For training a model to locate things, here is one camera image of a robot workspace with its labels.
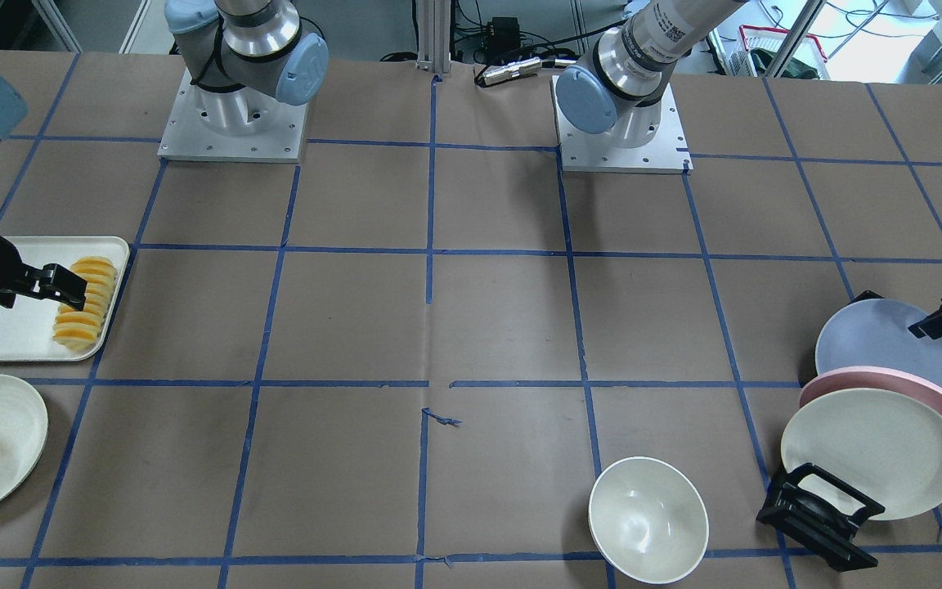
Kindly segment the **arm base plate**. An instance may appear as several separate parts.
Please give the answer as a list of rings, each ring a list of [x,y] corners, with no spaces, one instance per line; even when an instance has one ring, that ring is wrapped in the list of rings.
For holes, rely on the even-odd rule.
[[[617,126],[590,134],[572,126],[553,96],[562,168],[569,172],[683,174],[694,164],[685,139],[674,88],[646,113],[629,113]]]
[[[188,163],[298,164],[306,122],[306,105],[286,105],[251,88],[209,92],[184,72],[157,154]]]

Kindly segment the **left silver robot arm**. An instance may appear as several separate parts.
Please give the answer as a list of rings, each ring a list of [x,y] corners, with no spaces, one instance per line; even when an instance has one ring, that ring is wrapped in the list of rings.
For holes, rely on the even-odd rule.
[[[595,48],[554,83],[557,107],[573,127],[589,134],[616,129],[638,107],[662,99],[676,62],[747,1],[647,1],[620,26],[605,30]],[[777,77],[825,1],[806,1],[778,57],[766,70]],[[916,338],[942,338],[942,300],[935,312],[909,326]]]

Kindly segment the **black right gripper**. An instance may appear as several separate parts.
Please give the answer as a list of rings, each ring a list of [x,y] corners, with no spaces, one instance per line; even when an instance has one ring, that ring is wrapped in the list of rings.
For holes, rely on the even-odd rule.
[[[82,312],[88,281],[65,266],[49,263],[42,268],[23,264],[16,247],[0,236],[0,305],[12,305],[16,295],[52,299]]]

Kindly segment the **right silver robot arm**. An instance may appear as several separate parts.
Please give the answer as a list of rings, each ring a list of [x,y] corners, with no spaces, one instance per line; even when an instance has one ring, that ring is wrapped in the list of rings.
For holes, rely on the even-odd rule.
[[[316,96],[328,70],[324,37],[303,29],[292,1],[168,1],[164,18],[180,55],[188,82],[178,91],[173,110],[190,115],[190,123],[169,123],[160,155],[182,160],[181,137],[191,144],[203,132],[206,151],[224,158],[232,144],[236,156],[253,160],[255,137],[278,134],[278,149],[299,146],[299,127],[281,127]],[[0,77],[0,141],[25,119],[29,108]],[[50,263],[34,268],[0,236],[0,306],[11,308],[16,298],[53,299],[82,312],[92,299],[94,280],[66,266]]]

